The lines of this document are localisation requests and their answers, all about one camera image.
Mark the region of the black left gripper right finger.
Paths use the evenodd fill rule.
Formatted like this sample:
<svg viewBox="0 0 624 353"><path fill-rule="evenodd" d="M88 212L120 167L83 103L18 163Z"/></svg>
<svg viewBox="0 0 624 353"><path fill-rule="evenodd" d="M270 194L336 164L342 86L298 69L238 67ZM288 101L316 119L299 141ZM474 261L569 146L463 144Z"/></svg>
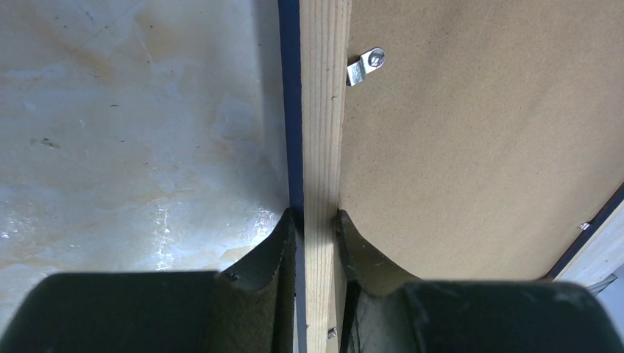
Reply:
<svg viewBox="0 0 624 353"><path fill-rule="evenodd" d="M621 352L599 301L569 282L423 280L339 210L341 352Z"/></svg>

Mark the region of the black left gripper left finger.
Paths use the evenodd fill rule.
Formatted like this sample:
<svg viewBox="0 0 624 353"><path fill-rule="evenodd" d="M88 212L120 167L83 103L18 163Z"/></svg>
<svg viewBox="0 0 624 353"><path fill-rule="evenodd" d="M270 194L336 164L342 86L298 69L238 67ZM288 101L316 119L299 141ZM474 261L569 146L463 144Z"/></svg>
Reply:
<svg viewBox="0 0 624 353"><path fill-rule="evenodd" d="M61 273L26 296L3 352L291 352L297 222L223 271Z"/></svg>

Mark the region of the brown cardboard backing board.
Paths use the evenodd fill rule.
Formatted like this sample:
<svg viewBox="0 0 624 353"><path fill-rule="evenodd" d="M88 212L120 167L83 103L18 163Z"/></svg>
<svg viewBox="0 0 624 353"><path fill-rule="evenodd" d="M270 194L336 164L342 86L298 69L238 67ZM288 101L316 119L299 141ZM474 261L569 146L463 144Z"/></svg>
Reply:
<svg viewBox="0 0 624 353"><path fill-rule="evenodd" d="M340 206L423 279L537 279L623 183L621 1L354 1Z"/></svg>

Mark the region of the wooden picture frame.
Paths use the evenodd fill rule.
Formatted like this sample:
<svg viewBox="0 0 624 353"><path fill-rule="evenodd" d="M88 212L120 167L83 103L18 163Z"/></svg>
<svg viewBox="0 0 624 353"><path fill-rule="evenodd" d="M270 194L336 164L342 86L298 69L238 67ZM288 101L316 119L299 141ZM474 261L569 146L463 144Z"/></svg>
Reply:
<svg viewBox="0 0 624 353"><path fill-rule="evenodd" d="M340 206L340 181L346 92L382 68L386 61L386 52L381 47L368 49L356 57L348 55L353 2L280 2L286 103L295 99L295 90L300 92L302 167L291 172L291 200L301 209L303 220L305 322L300 329L305 333L301 344L307 352L323 352L331 345L337 345L340 351L347 280L335 219L337 212L344 210ZM582 224L593 233L604 229L606 222L601 215L610 209L623 209L623 183L598 213ZM586 242L581 240L581 225L569 248L537 279L419 278L565 282L561 279L562 271L570 270L586 247ZM586 289L579 281L570 283Z"/></svg>

